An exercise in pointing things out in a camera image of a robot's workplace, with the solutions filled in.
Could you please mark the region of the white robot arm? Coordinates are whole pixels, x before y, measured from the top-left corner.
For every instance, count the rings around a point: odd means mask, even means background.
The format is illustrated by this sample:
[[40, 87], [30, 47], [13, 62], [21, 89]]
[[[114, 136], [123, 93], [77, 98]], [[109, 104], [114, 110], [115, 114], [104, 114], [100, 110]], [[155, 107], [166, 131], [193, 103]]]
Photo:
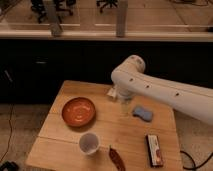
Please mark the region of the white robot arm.
[[144, 73], [145, 67], [140, 56], [130, 55], [112, 71], [118, 98], [142, 94], [213, 125], [213, 89], [149, 76]]

